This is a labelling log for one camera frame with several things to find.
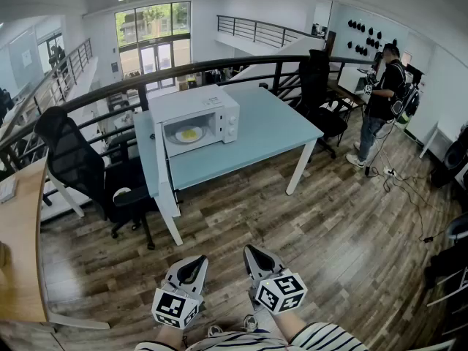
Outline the white flat box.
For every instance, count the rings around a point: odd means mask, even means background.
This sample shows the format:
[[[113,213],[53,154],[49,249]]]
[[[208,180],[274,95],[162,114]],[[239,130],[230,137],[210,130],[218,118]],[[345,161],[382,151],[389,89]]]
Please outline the white flat box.
[[[15,176],[10,176],[0,183],[0,204],[5,203],[15,196],[17,180]]]

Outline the dark wooden desk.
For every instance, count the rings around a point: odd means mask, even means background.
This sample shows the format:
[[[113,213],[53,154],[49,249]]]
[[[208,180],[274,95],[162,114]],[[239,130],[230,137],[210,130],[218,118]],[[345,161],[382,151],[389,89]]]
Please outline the dark wooden desk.
[[[337,80],[328,80],[328,88],[334,90],[340,97],[348,98],[351,102],[354,102],[356,105],[365,105],[366,102],[362,100],[359,96],[350,93],[345,88],[342,88],[338,85]]]

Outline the light wooden desk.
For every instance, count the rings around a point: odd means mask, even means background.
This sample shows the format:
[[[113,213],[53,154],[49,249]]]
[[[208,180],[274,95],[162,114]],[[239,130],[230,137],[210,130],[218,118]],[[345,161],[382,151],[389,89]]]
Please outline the light wooden desk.
[[[40,222],[47,163],[41,159],[14,174],[15,193],[0,203],[0,320],[107,330],[107,322],[82,320],[48,307],[40,253]]]

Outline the black mesh office chair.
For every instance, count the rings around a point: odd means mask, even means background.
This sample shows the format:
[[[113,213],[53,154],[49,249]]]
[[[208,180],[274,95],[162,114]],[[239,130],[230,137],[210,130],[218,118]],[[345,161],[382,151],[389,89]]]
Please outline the black mesh office chair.
[[[157,205],[146,185],[143,166],[138,157],[126,157],[109,169],[104,159],[91,147],[62,107],[47,109],[37,120],[34,133],[48,147],[49,173],[62,184],[89,197],[105,221],[113,223],[110,234],[132,222],[132,229],[144,229],[149,250],[155,249],[146,219]],[[123,187],[131,189],[113,200]]]

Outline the glass entrance doors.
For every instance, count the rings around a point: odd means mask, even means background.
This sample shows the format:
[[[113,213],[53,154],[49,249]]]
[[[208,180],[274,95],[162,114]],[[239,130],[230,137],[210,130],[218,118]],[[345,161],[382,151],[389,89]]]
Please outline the glass entrance doors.
[[[114,15],[125,79],[191,62],[191,3],[156,4]]]

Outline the person's right forearm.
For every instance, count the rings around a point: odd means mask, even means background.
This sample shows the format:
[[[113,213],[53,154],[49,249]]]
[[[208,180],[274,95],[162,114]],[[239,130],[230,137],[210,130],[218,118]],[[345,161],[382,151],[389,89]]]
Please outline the person's right forearm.
[[[286,341],[290,342],[294,336],[300,333],[306,326],[304,322],[294,311],[273,314],[272,318],[276,326],[281,331]]]

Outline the person's striped shirt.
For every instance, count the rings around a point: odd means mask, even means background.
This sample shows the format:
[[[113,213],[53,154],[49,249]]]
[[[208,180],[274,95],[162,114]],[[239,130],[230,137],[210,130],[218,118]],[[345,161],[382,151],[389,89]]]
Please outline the person's striped shirt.
[[[218,333],[185,351],[369,351],[367,346],[338,325],[312,322],[285,341],[271,333],[230,331]]]

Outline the white microwave oven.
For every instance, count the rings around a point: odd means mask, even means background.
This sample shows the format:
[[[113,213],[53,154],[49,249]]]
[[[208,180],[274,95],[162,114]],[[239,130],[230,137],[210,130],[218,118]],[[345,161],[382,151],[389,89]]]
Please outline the white microwave oven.
[[[148,121],[138,134],[148,192],[169,228],[180,211],[174,191],[223,176],[255,161],[244,154],[246,138],[238,136],[240,105],[217,85],[203,86],[150,99]],[[181,122],[206,124],[200,141],[176,145],[166,138],[165,126]]]

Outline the person's left forearm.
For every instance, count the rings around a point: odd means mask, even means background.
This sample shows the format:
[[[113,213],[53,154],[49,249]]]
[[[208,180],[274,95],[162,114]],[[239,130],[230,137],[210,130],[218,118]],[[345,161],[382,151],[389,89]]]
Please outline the person's left forearm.
[[[179,350],[183,344],[183,335],[183,330],[163,325],[156,336],[156,341]]]

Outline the group of black wall-hung caps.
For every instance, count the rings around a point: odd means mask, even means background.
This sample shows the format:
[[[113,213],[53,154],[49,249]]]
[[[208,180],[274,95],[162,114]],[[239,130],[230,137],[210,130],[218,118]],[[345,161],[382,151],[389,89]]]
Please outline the group of black wall-hung caps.
[[[369,57],[379,53],[384,46],[383,33],[373,26],[366,26],[361,20],[349,19],[347,26],[351,30],[345,36],[345,46],[359,56]]]

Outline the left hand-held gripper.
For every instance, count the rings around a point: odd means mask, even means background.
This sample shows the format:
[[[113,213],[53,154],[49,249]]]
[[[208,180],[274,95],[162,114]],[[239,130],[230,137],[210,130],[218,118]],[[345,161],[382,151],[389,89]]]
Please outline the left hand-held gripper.
[[[165,277],[168,282],[156,289],[151,313],[157,322],[184,330],[199,313],[203,303],[200,293],[205,284],[208,258],[200,255],[194,261],[193,271],[191,264],[191,257],[173,263]],[[191,292],[180,288],[182,284],[189,284],[190,279]]]

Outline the black white-framed chair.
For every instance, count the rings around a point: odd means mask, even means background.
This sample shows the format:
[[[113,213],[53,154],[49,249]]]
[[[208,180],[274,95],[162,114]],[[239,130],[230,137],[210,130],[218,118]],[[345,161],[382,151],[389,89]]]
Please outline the black white-framed chair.
[[[426,307],[441,311],[440,340],[468,333],[468,212],[453,219],[444,236],[448,247],[431,257],[424,269],[426,289],[431,291]]]

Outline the black high-backed office chair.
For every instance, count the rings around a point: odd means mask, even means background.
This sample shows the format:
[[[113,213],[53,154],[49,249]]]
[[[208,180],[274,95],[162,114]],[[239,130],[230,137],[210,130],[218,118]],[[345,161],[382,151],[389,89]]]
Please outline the black high-backed office chair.
[[[301,100],[294,109],[323,133],[317,142],[335,159],[336,152],[326,141],[342,135],[347,129],[347,122],[339,114],[341,105],[338,94],[328,88],[330,64],[327,53],[310,50],[309,58],[300,62],[298,71]]]

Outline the white side table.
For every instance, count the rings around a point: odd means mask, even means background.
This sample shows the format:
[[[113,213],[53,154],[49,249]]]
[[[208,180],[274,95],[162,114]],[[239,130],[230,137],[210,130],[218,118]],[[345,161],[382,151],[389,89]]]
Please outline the white side table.
[[[426,144],[423,146],[423,149],[419,155],[420,159],[422,159],[424,154],[428,151],[428,149],[430,148],[431,144],[434,142],[434,139],[437,135],[443,136],[450,143],[453,143],[457,139],[456,133],[446,124],[445,120],[443,119],[438,120],[430,138],[428,139]]]

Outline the black straight metal railing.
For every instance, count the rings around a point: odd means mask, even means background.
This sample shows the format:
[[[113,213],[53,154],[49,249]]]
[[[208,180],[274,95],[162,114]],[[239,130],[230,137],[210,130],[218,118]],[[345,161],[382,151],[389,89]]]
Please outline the black straight metal railing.
[[[25,96],[16,98],[13,109],[7,112],[0,126],[0,143],[35,121],[49,107],[70,100],[73,88],[93,63],[91,42],[87,39],[60,60]]]
[[[325,40],[322,34],[317,36],[275,23],[230,15],[217,15],[216,19],[216,29],[219,33],[245,39],[259,45],[280,49],[298,42],[300,39],[308,39],[319,50],[325,48]]]

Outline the light blue white-legged table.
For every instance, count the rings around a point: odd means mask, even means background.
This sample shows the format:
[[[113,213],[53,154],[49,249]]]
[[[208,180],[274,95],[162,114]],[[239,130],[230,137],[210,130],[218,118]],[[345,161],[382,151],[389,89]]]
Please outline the light blue white-legged table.
[[[246,147],[243,148],[242,152],[255,157],[255,161],[251,165],[294,148],[302,147],[301,157],[286,188],[286,193],[291,195],[303,174],[315,143],[322,137],[323,133],[288,104],[264,88],[225,92],[240,105],[238,136],[246,138]],[[143,124],[148,121],[148,117],[145,115],[148,110],[138,113],[134,117],[136,137],[144,132]],[[148,149],[140,148],[138,140],[137,147],[142,164],[142,155],[148,153]],[[172,228],[169,228],[166,222],[165,224],[175,244],[180,246],[183,241],[175,222]]]

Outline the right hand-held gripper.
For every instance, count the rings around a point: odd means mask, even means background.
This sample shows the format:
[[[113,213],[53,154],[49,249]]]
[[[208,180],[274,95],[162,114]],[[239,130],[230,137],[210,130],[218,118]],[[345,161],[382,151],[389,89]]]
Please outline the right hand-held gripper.
[[[298,273],[285,269],[278,255],[247,244],[243,256],[251,278],[266,278],[249,290],[254,310],[264,308],[272,315],[278,315],[297,309],[302,304],[308,289]]]

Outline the black curved metal railing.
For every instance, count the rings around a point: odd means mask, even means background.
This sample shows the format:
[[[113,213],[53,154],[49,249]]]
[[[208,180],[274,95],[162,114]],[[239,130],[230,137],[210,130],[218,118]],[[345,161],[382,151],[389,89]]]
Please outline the black curved metal railing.
[[[179,67],[174,67],[171,69],[162,70],[159,73],[151,73],[147,75],[141,75],[138,77],[130,78],[128,80],[123,80],[109,86],[98,88],[97,90],[90,91],[87,94],[76,97],[69,102],[66,102],[63,105],[64,110],[67,113],[72,111],[84,108],[94,102],[97,102],[106,97],[113,96],[115,94],[120,94],[128,90],[136,90],[139,96],[139,102],[134,106],[129,106],[131,110],[134,107],[141,107],[143,110],[148,109],[148,97],[146,86],[149,83],[153,83],[159,80],[166,80],[168,78],[176,78],[183,75],[192,75],[198,72],[206,72],[213,69],[222,69],[228,67],[236,66],[246,66],[248,69],[251,69],[254,65],[264,65],[272,64],[274,65],[274,70],[263,75],[255,75],[247,78],[231,78],[230,80],[222,81],[221,86],[230,85],[235,83],[243,83],[256,80],[272,79],[273,85],[270,88],[271,92],[276,94],[278,91],[284,90],[280,82],[280,78],[297,75],[298,72],[285,72],[283,70],[283,65],[287,63],[298,63],[300,61],[309,59],[310,55],[274,55],[274,56],[249,56],[241,58],[223,58],[220,60],[213,61],[202,61],[194,64],[187,64]],[[24,127],[20,129],[19,132],[12,134],[12,127],[8,127],[5,132],[6,137],[0,140],[0,161],[2,161],[7,168],[9,174],[13,174],[23,168],[21,160],[27,157],[29,154],[34,154],[45,145],[42,143],[36,148],[32,148],[20,156],[16,155],[12,150],[12,146],[16,144],[17,141],[23,137],[31,134],[35,122],[28,122]]]

